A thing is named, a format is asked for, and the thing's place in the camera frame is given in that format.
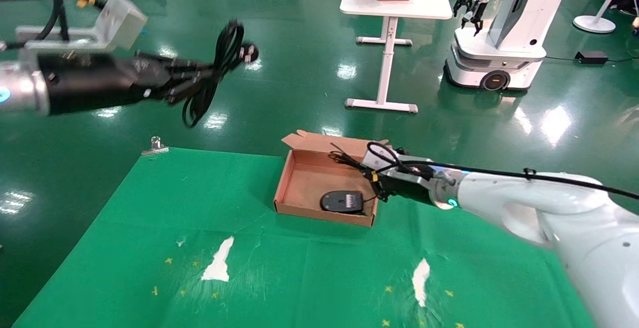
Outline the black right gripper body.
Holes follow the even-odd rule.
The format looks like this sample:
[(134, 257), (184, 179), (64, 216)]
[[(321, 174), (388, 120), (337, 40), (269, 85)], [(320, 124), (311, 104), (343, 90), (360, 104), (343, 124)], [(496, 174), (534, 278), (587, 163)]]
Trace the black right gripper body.
[(388, 196), (401, 196), (424, 204), (432, 204), (429, 180), (404, 173), (382, 175), (382, 189)]

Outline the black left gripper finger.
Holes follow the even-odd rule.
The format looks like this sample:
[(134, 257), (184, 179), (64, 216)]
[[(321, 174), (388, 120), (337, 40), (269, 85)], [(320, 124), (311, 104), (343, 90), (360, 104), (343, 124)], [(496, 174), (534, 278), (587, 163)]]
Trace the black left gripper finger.
[(170, 74), (215, 70), (212, 63), (201, 62), (199, 60), (188, 60), (178, 57), (168, 57), (155, 54), (138, 54), (137, 57), (158, 62), (165, 69), (167, 69)]
[(145, 74), (145, 98), (176, 105), (182, 101), (206, 103), (212, 100), (213, 75), (210, 73)]

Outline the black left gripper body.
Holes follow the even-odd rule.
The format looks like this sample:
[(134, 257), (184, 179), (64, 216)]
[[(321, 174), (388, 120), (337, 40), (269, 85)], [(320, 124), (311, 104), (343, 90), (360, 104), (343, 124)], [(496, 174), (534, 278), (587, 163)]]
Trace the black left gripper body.
[(38, 66), (45, 79), (49, 115), (135, 104), (144, 100), (151, 81), (149, 60), (109, 53), (74, 58), (41, 53)]

